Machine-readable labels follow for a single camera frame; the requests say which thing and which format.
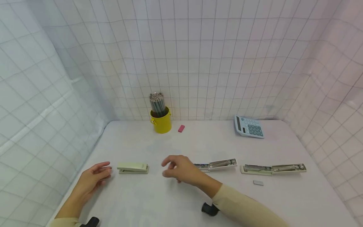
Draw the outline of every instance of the small gray object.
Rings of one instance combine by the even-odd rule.
[[[255,185],[261,185],[261,186],[264,185],[264,183],[262,181],[253,181],[253,184],[255,184]]]

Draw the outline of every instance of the blue calculator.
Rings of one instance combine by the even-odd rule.
[[[260,139],[265,138],[260,121],[258,120],[235,115],[234,126],[241,136],[256,137]]]

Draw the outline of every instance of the bucket handle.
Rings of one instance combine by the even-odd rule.
[[[155,119],[154,119],[153,117],[151,118],[150,122],[151,122],[152,124],[156,125]]]

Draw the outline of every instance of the gray pencils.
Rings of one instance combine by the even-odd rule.
[[[150,103],[152,111],[156,114],[156,116],[153,117],[163,117],[167,114],[165,110],[164,95],[162,92],[151,93]]]

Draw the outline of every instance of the white table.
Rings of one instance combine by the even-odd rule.
[[[181,124],[185,129],[179,133]],[[111,161],[113,177],[86,205],[80,221],[96,216],[101,227],[238,226],[220,212],[215,217],[202,213],[203,203],[211,200],[199,189],[162,177],[161,161],[170,154],[182,154],[194,163],[228,158],[236,158],[238,165],[304,163],[307,172],[297,175],[245,175],[239,167],[209,175],[263,203],[292,227],[356,227],[289,126],[282,121],[261,124],[265,139],[241,137],[233,121],[173,121],[166,134],[154,132],[148,121],[109,123],[81,171]],[[120,175],[119,161],[148,163],[149,174]],[[263,181],[264,186],[254,185],[253,180]]]

